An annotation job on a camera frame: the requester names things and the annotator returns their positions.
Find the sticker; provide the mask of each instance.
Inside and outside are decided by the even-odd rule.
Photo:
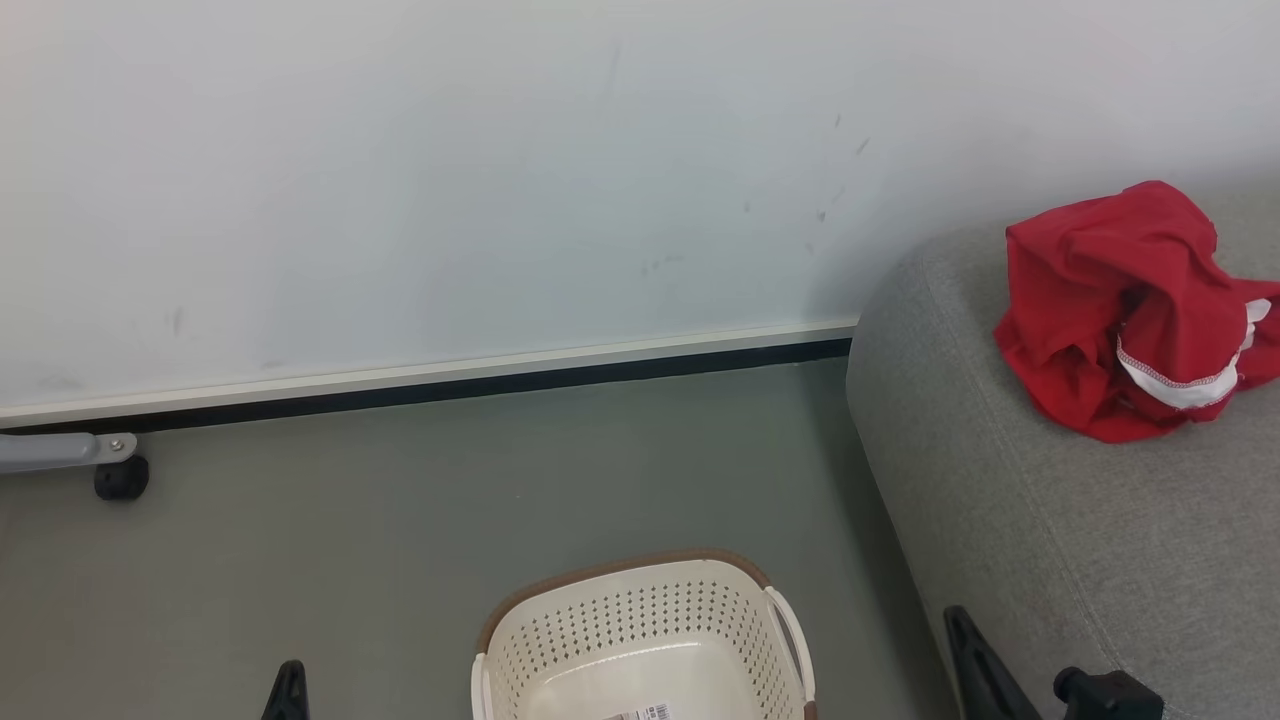
[[[671,708],[664,702],[662,705],[650,705],[644,710],[605,717],[604,720],[671,720]]]

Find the laundry basket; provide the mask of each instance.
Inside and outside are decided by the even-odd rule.
[[[791,606],[744,557],[691,550],[525,588],[489,618],[475,720],[814,720]]]

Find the black wheel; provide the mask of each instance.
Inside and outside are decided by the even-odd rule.
[[[93,492],[102,500],[137,500],[150,479],[147,459],[134,455],[124,462],[99,465],[93,471]]]

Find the gray fabric upholstery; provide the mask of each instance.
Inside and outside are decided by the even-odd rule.
[[[1280,278],[1280,186],[1197,201],[1228,272]],[[964,605],[1046,719],[1066,665],[1129,671],[1166,717],[1280,715],[1280,382],[1166,438],[1074,434],[992,341],[1005,273],[1004,224],[918,249],[850,356],[850,407],[940,648],[942,609]]]

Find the red garment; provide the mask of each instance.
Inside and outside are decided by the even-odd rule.
[[[1156,437],[1280,375],[1280,283],[1224,273],[1213,223],[1169,184],[1050,210],[1006,237],[996,343],[1052,420],[1103,442]]]

